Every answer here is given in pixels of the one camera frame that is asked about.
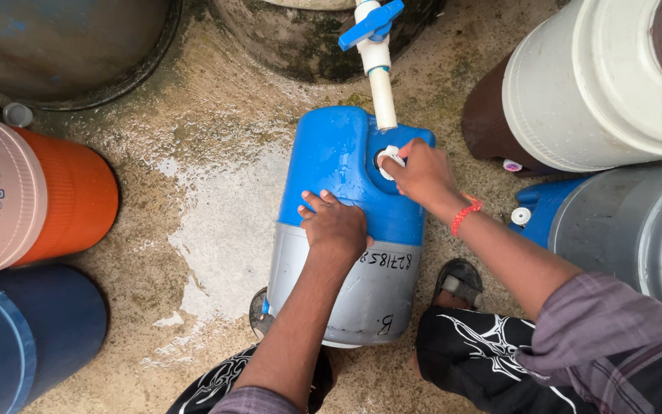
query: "white bottle cap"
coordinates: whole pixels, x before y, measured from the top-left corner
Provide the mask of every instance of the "white bottle cap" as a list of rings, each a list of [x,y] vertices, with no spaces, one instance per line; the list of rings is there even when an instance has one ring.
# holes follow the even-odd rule
[[[12,102],[2,111],[5,124],[24,128],[32,122],[32,111],[21,103]]]
[[[519,225],[520,227],[525,227],[528,221],[530,221],[530,217],[532,215],[533,213],[531,213],[530,210],[526,209],[525,207],[518,207],[513,211],[510,219],[512,219],[513,223]]]
[[[520,171],[522,169],[522,165],[520,165],[520,164],[518,164],[518,163],[516,163],[515,161],[512,161],[512,160],[505,160],[505,162],[502,164],[502,166],[506,170],[511,171],[513,173],[514,172],[517,173],[518,171]]]
[[[383,155],[387,155],[387,156],[389,156],[389,157],[392,159],[392,161],[395,161],[396,163],[398,163],[398,165],[400,165],[400,166],[405,166],[405,161],[403,161],[402,158],[400,158],[400,156],[397,155],[397,152],[398,152],[398,151],[400,151],[400,148],[398,148],[397,146],[394,146],[394,145],[388,145],[388,146],[387,146],[387,149],[385,149],[384,151],[382,151],[380,154],[377,155],[377,165],[380,166],[380,174],[382,174],[382,176],[383,176],[385,179],[390,180],[390,181],[394,181],[395,179],[392,178],[392,175],[388,174],[388,173],[382,168],[382,165],[381,165],[381,163],[380,163],[380,157],[383,156]]]

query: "brown container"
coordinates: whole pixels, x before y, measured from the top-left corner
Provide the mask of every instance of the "brown container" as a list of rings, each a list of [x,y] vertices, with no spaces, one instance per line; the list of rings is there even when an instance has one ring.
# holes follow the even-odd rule
[[[466,146],[478,160],[507,158],[521,164],[522,171],[516,173],[521,177],[562,173],[536,160],[510,131],[502,106],[502,83],[511,56],[512,53],[486,74],[466,99],[461,118]]]

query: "plastic container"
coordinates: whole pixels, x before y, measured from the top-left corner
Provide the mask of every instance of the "plastic container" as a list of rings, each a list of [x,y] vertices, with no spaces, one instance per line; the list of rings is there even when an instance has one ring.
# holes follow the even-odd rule
[[[87,278],[62,265],[0,272],[0,414],[14,414],[97,354],[107,314]]]
[[[662,1],[571,1],[477,84],[462,130],[540,174],[662,159]]]
[[[415,137],[429,145],[436,141],[430,131],[404,125],[381,133],[375,117],[361,108],[321,108],[300,118],[275,226],[267,294],[271,315],[287,300],[308,255],[297,212],[305,203],[301,192],[327,189],[340,202],[363,209],[374,245],[341,287],[324,344],[353,348],[402,335],[413,307],[426,213],[383,178],[374,159],[388,145],[401,147]]]
[[[662,302],[662,166],[539,184],[517,198],[533,211],[523,236]]]
[[[662,159],[659,4],[573,1],[520,43],[502,102],[530,155],[573,172]]]
[[[117,206],[114,176],[94,151],[0,124],[0,269],[89,248]]]

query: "blue plastic jerrycan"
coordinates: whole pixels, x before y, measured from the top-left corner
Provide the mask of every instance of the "blue plastic jerrycan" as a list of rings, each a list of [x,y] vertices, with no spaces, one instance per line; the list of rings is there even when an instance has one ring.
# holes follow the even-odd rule
[[[301,192],[327,189],[340,202],[363,209],[374,245],[341,287],[324,344],[354,348],[402,335],[412,312],[426,213],[398,193],[374,159],[388,145],[401,147],[415,137],[431,146],[436,142],[429,130],[404,125],[381,133],[375,117],[356,107],[321,108],[300,118],[275,228],[267,294],[271,315],[288,299],[308,256],[297,211],[305,204]]]

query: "concrete ground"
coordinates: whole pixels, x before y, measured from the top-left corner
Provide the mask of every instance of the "concrete ground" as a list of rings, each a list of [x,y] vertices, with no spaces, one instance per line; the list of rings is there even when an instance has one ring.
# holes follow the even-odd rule
[[[449,0],[393,65],[399,120],[432,130],[460,186],[503,222],[537,179],[475,161],[460,131],[474,84],[567,0]],[[277,214],[298,118],[343,102],[371,110],[365,79],[310,85],[255,63],[197,0],[160,68],[93,110],[36,112],[33,130],[90,146],[113,166],[121,209],[96,246],[63,260],[104,289],[111,321],[96,359],[23,410],[160,414],[183,389],[255,342],[249,300],[269,278]],[[408,356],[439,268],[483,273],[484,310],[521,310],[446,226],[429,220],[413,322],[396,343],[333,352],[341,374],[323,413],[477,412],[415,378]]]

